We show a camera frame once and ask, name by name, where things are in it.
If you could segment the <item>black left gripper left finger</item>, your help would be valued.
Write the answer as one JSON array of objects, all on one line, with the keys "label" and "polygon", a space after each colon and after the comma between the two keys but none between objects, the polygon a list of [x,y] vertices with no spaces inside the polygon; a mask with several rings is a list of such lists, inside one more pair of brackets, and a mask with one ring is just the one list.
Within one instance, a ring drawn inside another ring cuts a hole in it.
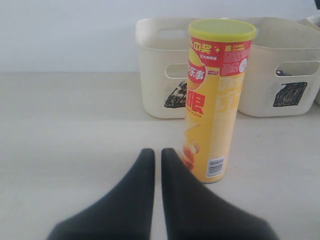
[{"label": "black left gripper left finger", "polygon": [[155,152],[140,151],[121,181],[105,196],[59,222],[49,240],[149,240],[155,195]]}]

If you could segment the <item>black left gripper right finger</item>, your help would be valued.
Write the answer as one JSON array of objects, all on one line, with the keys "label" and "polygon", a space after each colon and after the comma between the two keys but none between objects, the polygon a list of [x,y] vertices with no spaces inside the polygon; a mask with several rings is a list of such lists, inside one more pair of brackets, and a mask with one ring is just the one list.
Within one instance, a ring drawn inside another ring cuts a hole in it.
[{"label": "black left gripper right finger", "polygon": [[173,148],[161,151],[161,186],[169,240],[275,240],[270,224],[222,199],[185,167]]}]

